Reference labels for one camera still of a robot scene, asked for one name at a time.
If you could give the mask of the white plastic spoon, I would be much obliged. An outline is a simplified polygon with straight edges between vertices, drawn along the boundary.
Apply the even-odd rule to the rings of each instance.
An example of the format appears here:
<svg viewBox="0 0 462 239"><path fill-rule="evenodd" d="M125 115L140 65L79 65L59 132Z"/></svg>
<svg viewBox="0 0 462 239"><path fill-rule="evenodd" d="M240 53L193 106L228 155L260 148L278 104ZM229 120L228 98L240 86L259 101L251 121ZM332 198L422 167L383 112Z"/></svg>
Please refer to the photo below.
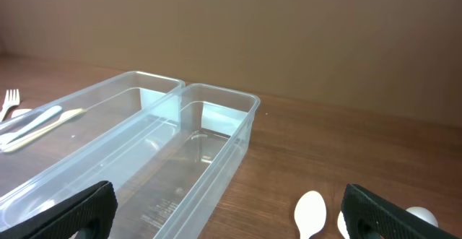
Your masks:
<svg viewBox="0 0 462 239"><path fill-rule="evenodd" d="M430 223L431 225L434 225L435 227L439 227L435 216L428 209L425 209L424 207L409 207L407 209L407 212L413 214L414 216L420 218L421 220L424 220L425 222ZM349 239L349 234L347 232L347 227L346 227L346 223L344 220L343 212L339 212L339 216L337 219L337 227L339 229L340 234L343 236L343 238Z"/></svg>
<svg viewBox="0 0 462 239"><path fill-rule="evenodd" d="M317 191L304 194L295 207L295 224L300 233L300 239L309 239L319 233L326 223L326 203Z"/></svg>

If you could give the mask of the yellow plastic fork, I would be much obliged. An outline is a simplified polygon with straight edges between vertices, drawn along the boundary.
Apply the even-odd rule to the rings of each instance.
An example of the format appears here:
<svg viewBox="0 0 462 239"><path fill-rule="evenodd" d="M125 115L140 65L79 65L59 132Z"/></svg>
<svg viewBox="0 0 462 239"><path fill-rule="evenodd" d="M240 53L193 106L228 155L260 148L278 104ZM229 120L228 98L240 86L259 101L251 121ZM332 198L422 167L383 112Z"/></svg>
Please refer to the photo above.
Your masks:
<svg viewBox="0 0 462 239"><path fill-rule="evenodd" d="M33 142L34 140L40 138L41 136L47 134L48 132L58 128L60 125L66 123L67 121L70 121L71 119L76 118L77 116L80 116L84 113L86 113L86 110L83 108L68 110L62 113L57 121L49 124L48 126L34 131L20 139L14 140L6 145L1 145L1 151L3 153L10 153L15 150L18 150L21 147L24 147L27 144Z"/></svg>

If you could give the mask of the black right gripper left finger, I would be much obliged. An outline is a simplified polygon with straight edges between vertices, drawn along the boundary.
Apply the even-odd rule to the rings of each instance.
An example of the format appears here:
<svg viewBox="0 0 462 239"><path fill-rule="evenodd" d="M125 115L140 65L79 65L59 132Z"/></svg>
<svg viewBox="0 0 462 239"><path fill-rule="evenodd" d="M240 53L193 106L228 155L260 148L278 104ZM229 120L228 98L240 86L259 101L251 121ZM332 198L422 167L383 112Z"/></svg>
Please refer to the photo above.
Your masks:
<svg viewBox="0 0 462 239"><path fill-rule="evenodd" d="M108 239L117 208L113 184L100 181L1 232L1 239Z"/></svg>

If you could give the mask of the blue plastic fork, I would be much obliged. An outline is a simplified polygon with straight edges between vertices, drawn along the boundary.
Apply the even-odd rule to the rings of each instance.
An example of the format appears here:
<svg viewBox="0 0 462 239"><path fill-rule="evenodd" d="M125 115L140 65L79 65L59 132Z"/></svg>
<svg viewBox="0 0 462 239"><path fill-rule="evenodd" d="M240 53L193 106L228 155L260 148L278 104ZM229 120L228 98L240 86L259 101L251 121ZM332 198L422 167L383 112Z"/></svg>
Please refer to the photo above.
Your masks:
<svg viewBox="0 0 462 239"><path fill-rule="evenodd" d="M55 105L49 109L47 109L44 113L41 113L37 118L35 118L33 121L28 123L26 126L22 127L18 131L15 132L10 132L7 134L2 134L1 135L1 146L4 146L11 141L15 140L16 138L22 136L23 134L26 134L27 132L31 131L32 129L38 127L42 123L45 123L47 120L50 118L54 117L56 114L60 113L62 111L62 107L59 105Z"/></svg>

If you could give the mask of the white plastic fork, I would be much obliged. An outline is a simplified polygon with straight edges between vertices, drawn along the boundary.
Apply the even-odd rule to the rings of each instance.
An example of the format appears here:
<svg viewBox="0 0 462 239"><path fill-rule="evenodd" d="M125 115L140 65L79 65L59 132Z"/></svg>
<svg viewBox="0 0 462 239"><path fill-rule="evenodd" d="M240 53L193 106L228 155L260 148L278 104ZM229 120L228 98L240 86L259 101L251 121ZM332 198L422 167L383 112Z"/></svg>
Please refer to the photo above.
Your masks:
<svg viewBox="0 0 462 239"><path fill-rule="evenodd" d="M1 107L1 121L6 118L10 108L20 104L20 94L18 89L7 90L4 98L4 103Z"/></svg>

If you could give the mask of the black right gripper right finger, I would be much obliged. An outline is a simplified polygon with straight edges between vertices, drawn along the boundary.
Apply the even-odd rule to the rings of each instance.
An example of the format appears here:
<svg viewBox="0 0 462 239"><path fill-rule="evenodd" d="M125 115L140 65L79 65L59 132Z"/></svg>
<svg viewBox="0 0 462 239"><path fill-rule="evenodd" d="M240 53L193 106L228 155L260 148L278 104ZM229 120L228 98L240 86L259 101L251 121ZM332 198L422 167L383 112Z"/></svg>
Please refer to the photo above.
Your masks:
<svg viewBox="0 0 462 239"><path fill-rule="evenodd" d="M457 239L358 184L346 185L341 212L350 239Z"/></svg>

